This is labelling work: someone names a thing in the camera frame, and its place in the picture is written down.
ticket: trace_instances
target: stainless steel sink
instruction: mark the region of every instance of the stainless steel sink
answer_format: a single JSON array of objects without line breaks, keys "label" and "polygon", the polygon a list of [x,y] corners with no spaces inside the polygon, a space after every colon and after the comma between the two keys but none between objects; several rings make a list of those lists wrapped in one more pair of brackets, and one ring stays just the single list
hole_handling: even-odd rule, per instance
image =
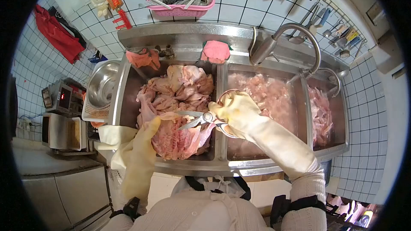
[{"label": "stainless steel sink", "polygon": [[[258,30],[256,46],[258,46],[270,33]],[[136,94],[140,87],[152,77],[166,74],[167,67],[171,64],[196,65],[202,67],[207,74],[214,78],[214,92],[212,100],[216,100],[225,90],[229,89],[228,74],[231,72],[261,73],[282,80],[290,80],[301,68],[307,68],[314,63],[314,52],[307,45],[295,45],[288,42],[287,38],[281,38],[274,51],[273,57],[267,58],[258,67],[249,62],[248,48],[252,41],[253,32],[250,28],[234,25],[204,24],[204,23],[169,23],[149,24],[135,27],[131,30],[121,30],[118,33],[120,42],[128,48],[137,50],[143,47],[154,48],[160,45],[162,48],[171,44],[176,54],[174,59],[160,59],[161,68],[154,71],[151,67],[135,68],[125,55],[121,62],[117,84],[113,93],[110,106],[109,124],[135,127],[136,117],[141,107],[136,102]],[[220,40],[230,44],[233,48],[230,59],[223,65],[212,65],[198,61],[203,41]],[[337,63],[331,56],[323,56],[321,67],[332,68],[339,72],[347,66]],[[312,148],[311,110],[307,91],[306,79],[299,75],[291,84],[295,97],[297,128],[295,134]],[[335,98],[342,101],[336,104],[336,111],[344,111],[344,132],[348,130],[348,122],[343,97]],[[341,154],[348,150],[348,136],[335,136],[334,147],[315,152],[322,160]],[[210,151],[202,155],[193,155],[186,160],[163,160],[158,157],[155,165],[156,172],[188,175],[188,176],[249,176],[281,171],[280,167],[267,158],[263,153],[258,156],[246,155],[242,158],[233,157],[236,150],[235,144],[229,141],[221,132],[213,131],[210,141]]]}]

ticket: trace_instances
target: person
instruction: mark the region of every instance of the person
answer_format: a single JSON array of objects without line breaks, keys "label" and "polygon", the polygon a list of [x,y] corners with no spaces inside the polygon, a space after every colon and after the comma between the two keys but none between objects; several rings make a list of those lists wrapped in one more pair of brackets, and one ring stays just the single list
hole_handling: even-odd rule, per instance
[{"label": "person", "polygon": [[[291,180],[291,202],[312,196],[322,204],[326,202],[323,170],[304,142],[271,118],[261,116],[260,109],[245,92],[230,92],[222,102],[223,106],[210,102],[209,110],[226,121],[235,135],[255,143],[278,163]],[[234,180],[199,179],[204,191],[196,191],[182,178],[169,198],[157,202],[146,213],[156,158],[151,138],[159,125],[160,119],[156,117],[140,129],[131,142],[131,153],[124,159],[127,168],[122,194],[125,201],[139,199],[137,212],[141,216],[133,222],[119,210],[102,230],[273,230],[267,227],[258,209],[241,198],[244,190]],[[326,230],[325,211],[313,205],[291,210],[285,214],[281,230]]]}]

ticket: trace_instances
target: faucet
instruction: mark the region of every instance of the faucet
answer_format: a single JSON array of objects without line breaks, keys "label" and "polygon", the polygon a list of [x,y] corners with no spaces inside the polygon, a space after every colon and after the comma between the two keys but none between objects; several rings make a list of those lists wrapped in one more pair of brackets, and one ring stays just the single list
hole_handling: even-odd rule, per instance
[{"label": "faucet", "polygon": [[[270,56],[271,52],[274,50],[275,46],[277,46],[277,40],[281,36],[282,33],[284,33],[288,29],[296,29],[304,33],[307,38],[311,41],[311,43],[314,45],[314,50],[315,50],[315,63],[311,67],[311,69],[303,70],[302,73],[303,75],[307,78],[314,74],[318,68],[320,67],[321,63],[321,52],[320,52],[320,46],[318,45],[317,39],[314,37],[314,35],[303,25],[297,24],[297,23],[286,23],[281,25],[278,30],[272,35],[271,37],[268,37],[264,40],[264,42],[257,48],[257,50],[254,52],[254,54],[250,57],[250,63],[252,65],[259,65],[261,64],[268,56]],[[288,81],[288,83],[293,82],[295,79],[298,78],[298,74],[296,74],[291,80]]]},{"label": "faucet", "polygon": [[318,68],[318,71],[326,71],[326,72],[331,73],[331,74],[334,76],[334,79],[336,79],[335,81],[336,81],[337,86],[334,87],[334,88],[332,88],[332,89],[330,89],[330,91],[328,91],[326,94],[327,94],[327,95],[328,95],[328,94],[331,94],[331,93],[335,90],[335,92],[333,93],[332,97],[336,97],[336,96],[338,95],[338,93],[340,92],[340,89],[341,89],[342,85],[341,85],[341,80],[338,78],[338,76],[337,76],[337,74],[335,73],[335,71],[333,71],[333,70],[330,69],[330,68]]}]

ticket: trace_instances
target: person's arm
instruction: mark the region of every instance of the person's arm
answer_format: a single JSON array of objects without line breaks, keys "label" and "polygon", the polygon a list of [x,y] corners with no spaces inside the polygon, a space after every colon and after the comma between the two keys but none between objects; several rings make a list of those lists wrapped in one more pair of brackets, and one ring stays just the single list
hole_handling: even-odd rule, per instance
[{"label": "person's arm", "polygon": [[[141,215],[147,213],[148,192],[156,161],[156,151],[151,145],[151,138],[156,134],[160,123],[159,117],[154,118],[138,131],[126,147],[119,149],[127,167],[121,183],[121,201],[126,204],[131,198],[139,198],[137,213]],[[119,214],[112,217],[102,231],[126,231],[132,226],[133,221],[129,216]]]},{"label": "person's arm", "polygon": [[[324,173],[313,151],[283,126],[261,116],[260,109],[245,92],[230,92],[222,98],[223,107],[211,102],[209,109],[226,121],[232,132],[254,142],[290,177],[291,201],[317,195],[325,203]],[[325,212],[304,208],[288,212],[282,230],[326,230]]]}]

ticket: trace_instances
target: hanging cloth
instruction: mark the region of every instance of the hanging cloth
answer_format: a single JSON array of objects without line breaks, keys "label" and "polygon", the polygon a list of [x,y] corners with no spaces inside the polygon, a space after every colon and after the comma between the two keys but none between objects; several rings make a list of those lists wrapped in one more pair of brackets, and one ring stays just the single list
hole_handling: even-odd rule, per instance
[{"label": "hanging cloth", "polygon": [[85,48],[79,39],[73,37],[54,16],[50,16],[46,9],[38,4],[34,8],[37,28],[47,40],[71,63],[79,59],[78,54]]}]

